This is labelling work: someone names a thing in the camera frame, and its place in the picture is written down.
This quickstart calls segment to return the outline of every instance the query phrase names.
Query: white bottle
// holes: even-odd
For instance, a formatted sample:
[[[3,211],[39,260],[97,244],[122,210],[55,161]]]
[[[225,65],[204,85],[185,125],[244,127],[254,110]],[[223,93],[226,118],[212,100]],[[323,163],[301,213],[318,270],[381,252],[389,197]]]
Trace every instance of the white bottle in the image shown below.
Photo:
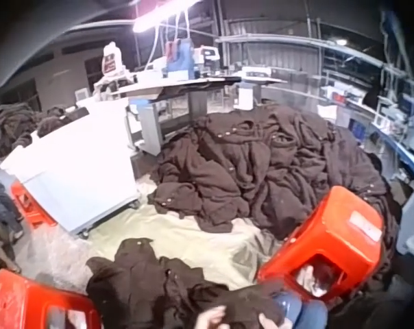
[[[114,77],[123,72],[122,53],[115,42],[110,42],[103,48],[102,73]]]

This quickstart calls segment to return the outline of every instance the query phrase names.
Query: cart wheel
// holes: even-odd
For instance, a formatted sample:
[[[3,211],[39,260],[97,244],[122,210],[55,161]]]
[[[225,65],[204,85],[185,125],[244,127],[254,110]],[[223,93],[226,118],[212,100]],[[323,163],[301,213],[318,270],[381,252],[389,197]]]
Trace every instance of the cart wheel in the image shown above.
[[[88,234],[88,231],[82,231],[82,232],[80,232],[79,234],[79,237],[81,238],[81,239],[83,239],[83,240],[88,240],[88,238],[89,238],[89,234]]]
[[[140,206],[141,206],[141,203],[138,200],[134,200],[133,202],[130,202],[128,204],[128,207],[130,207],[131,209],[134,209],[134,210],[138,210],[140,208]]]

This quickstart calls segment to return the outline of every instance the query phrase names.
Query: ceiling light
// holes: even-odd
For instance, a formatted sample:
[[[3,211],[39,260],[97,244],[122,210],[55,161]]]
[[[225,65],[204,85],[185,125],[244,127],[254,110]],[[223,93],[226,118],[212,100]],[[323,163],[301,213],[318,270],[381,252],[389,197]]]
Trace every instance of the ceiling light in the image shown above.
[[[346,39],[336,39],[335,42],[338,46],[346,46],[348,43]]]
[[[138,17],[134,22],[132,31],[136,33],[144,32],[147,29],[157,26],[170,16],[185,11],[198,1],[200,0],[170,0],[142,17]]]

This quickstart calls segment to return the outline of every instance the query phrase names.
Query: red plastic stool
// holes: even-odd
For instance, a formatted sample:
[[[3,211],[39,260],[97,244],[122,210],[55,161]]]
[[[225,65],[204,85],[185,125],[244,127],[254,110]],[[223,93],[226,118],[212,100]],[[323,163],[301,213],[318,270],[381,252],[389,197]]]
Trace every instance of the red plastic stool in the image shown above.
[[[86,296],[47,287],[0,270],[0,329],[49,328],[50,312],[54,309],[80,313],[87,329],[101,329],[100,316]]]
[[[329,302],[372,274],[380,259],[381,236],[378,212],[346,188],[332,187],[307,221],[260,268],[258,280],[280,278],[305,300]],[[311,294],[297,283],[307,265],[312,265],[319,277],[329,278],[322,295]]]
[[[31,228],[35,229],[42,223],[46,223],[49,226],[57,225],[18,180],[11,185],[10,191],[14,198],[14,203]]]

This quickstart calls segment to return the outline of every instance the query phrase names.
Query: pile of brown garments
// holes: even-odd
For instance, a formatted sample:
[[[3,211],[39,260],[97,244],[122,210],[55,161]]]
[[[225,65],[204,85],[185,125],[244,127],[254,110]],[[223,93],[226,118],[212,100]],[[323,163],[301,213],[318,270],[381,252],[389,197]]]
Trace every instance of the pile of brown garments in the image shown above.
[[[214,113],[172,138],[151,175],[156,210],[194,215],[207,232],[230,232],[249,217],[283,239],[332,186],[344,186],[384,219],[381,262],[364,291],[382,289],[401,210],[352,133],[316,114],[270,105]]]
[[[38,124],[38,128],[36,130],[36,134],[39,138],[42,138],[51,132],[61,128],[64,126],[64,123],[59,117],[47,117],[40,121]]]
[[[35,112],[26,103],[0,105],[0,158],[7,156],[18,145],[31,144],[30,134],[42,119],[60,117],[64,113],[61,107]]]
[[[194,328],[204,310],[224,305],[224,323],[231,328],[259,328],[263,313],[278,325],[284,313],[273,297],[282,289],[278,281],[229,291],[204,279],[200,268],[180,259],[156,258],[149,239],[124,240],[114,262],[93,257],[93,272],[86,291],[111,329]]]

